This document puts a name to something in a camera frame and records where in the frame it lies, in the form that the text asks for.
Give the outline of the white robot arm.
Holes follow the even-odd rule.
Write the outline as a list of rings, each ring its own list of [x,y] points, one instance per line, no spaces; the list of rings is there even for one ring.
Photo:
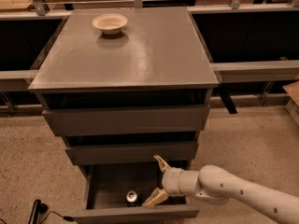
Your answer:
[[[156,188],[144,207],[151,208],[169,197],[193,196],[207,203],[239,200],[278,224],[299,224],[299,198],[244,180],[215,165],[205,165],[199,171],[171,167],[155,155],[163,173],[162,188]]]

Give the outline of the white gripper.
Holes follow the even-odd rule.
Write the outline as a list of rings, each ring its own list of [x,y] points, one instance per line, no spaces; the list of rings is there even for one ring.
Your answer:
[[[171,167],[162,157],[154,155],[163,175],[162,185],[164,189],[156,188],[146,201],[142,203],[143,207],[154,207],[168,199],[169,196],[181,196],[179,188],[179,177],[182,169]]]

